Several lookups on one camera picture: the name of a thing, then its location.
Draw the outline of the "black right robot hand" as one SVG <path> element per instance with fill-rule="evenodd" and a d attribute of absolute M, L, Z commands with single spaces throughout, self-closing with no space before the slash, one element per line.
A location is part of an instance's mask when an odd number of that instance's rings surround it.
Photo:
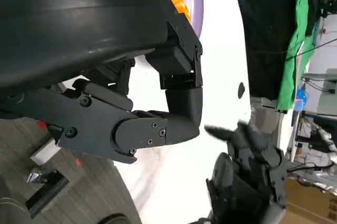
<path fill-rule="evenodd" d="M 207 221 L 280 223 L 287 203 L 283 151 L 242 122 L 234 131 L 210 125 L 205 130 L 228 144 L 228 152 L 220 153 L 206 180 L 211 203 Z"/>

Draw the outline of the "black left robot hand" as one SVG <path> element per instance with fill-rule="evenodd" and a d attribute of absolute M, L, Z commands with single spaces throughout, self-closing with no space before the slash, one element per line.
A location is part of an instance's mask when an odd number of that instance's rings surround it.
<path fill-rule="evenodd" d="M 1 0 L 1 117 L 43 121 L 57 146 L 122 163 L 197 137 L 202 45 L 172 0 Z M 135 58 L 168 111 L 135 111 Z"/>

